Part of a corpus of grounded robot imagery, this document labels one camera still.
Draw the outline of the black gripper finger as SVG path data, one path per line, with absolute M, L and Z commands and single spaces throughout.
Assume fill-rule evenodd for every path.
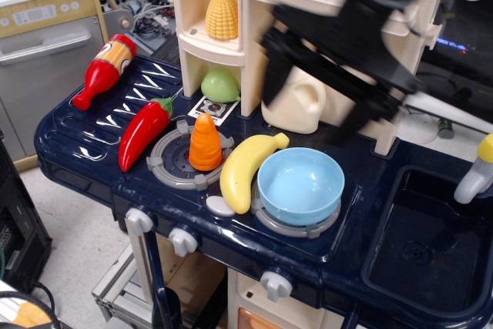
M 272 43 L 264 43 L 263 47 L 268 61 L 265 68 L 262 101 L 269 106 L 287 81 L 293 63 L 284 50 L 278 49 Z
M 330 143 L 336 146 L 343 144 L 362 129 L 372 118 L 372 110 L 366 106 L 355 105 L 347 117 L 332 133 Z

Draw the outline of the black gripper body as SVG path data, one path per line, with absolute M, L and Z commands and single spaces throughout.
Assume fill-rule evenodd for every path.
M 409 95 L 424 85 L 387 49 L 382 28 L 395 10 L 411 0 L 346 0 L 335 16 L 318 15 L 289 5 L 275 5 L 275 20 L 287 27 L 270 27 L 261 45 L 272 43 L 296 66 L 336 89 L 355 105 L 372 110 L 370 120 L 390 119 L 400 102 L 395 88 Z

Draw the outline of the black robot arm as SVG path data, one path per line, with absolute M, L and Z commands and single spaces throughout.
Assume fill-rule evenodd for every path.
M 388 51 L 382 28 L 395 10 L 410 0 L 346 0 L 335 16 L 318 15 L 289 5 L 275 5 L 275 20 L 287 27 L 271 26 L 263 35 L 268 63 L 262 102 L 270 106 L 282 90 L 293 67 L 298 67 L 354 102 L 353 109 L 332 135 L 339 144 L 369 121 L 391 120 L 405 95 L 426 90 Z

